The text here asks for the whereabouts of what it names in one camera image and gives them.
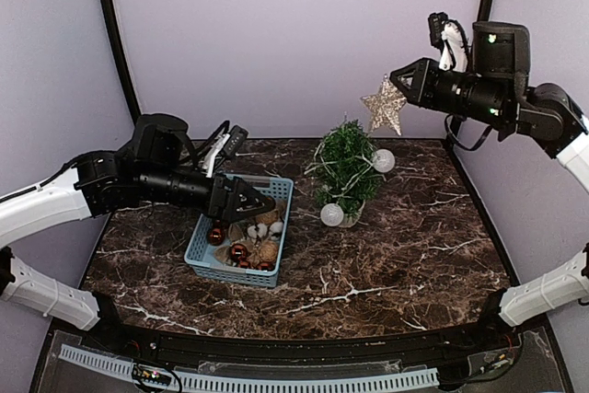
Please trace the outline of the white woven ball light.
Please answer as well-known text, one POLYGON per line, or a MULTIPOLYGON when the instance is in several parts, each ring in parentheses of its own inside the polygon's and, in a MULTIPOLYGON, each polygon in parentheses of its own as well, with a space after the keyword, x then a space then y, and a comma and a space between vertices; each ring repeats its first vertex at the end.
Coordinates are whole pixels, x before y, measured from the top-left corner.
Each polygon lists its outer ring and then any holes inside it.
POLYGON ((396 165, 396 158, 387 149, 377 149, 372 156, 372 165, 375 171, 381 174, 388 173, 396 165))
POLYGON ((320 211, 320 220, 326 226, 338 226, 344 220, 344 211, 336 203, 325 204, 320 211))

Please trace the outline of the small green christmas tree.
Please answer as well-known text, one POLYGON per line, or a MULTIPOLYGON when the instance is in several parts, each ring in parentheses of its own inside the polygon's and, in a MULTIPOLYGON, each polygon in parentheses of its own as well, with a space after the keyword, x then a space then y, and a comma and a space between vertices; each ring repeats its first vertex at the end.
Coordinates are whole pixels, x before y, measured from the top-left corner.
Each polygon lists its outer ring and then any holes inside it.
POLYGON ((314 180, 313 195, 319 206, 338 204, 344 215, 353 214, 368 202, 384 182, 375 171, 375 146, 357 120, 344 121, 325 134, 316 147, 305 173, 314 180))

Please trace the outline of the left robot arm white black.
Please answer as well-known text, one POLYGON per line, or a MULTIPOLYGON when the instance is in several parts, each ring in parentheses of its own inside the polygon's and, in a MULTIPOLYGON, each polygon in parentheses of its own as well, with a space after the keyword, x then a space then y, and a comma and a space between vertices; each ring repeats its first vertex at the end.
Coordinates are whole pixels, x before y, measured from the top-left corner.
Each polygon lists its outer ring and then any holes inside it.
POLYGON ((84 331, 111 353, 130 344, 106 295, 81 291, 38 272, 10 246, 48 228, 97 218, 141 202, 189 207, 229 224, 265 214, 271 198, 237 176, 219 172, 248 133, 224 121, 201 145, 179 117, 140 116, 132 138, 118 150, 91 151, 64 163, 49 178, 1 199, 1 298, 84 331))

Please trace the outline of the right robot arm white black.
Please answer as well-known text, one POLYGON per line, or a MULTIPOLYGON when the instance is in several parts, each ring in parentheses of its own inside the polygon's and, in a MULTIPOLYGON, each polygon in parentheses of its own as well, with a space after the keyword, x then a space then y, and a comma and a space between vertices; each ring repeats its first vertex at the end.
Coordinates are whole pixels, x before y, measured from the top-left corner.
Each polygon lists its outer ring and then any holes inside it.
MULTIPOLYGON (((572 98, 552 83, 528 84, 530 36, 523 25, 478 21, 473 41, 444 15, 429 18, 430 42, 438 61, 421 58, 390 73, 392 86, 412 105, 495 130, 530 137, 588 186, 588 119, 572 98)), ((583 249, 535 280, 491 294, 470 330, 469 341, 488 351, 506 329, 588 296, 588 251, 583 249)))

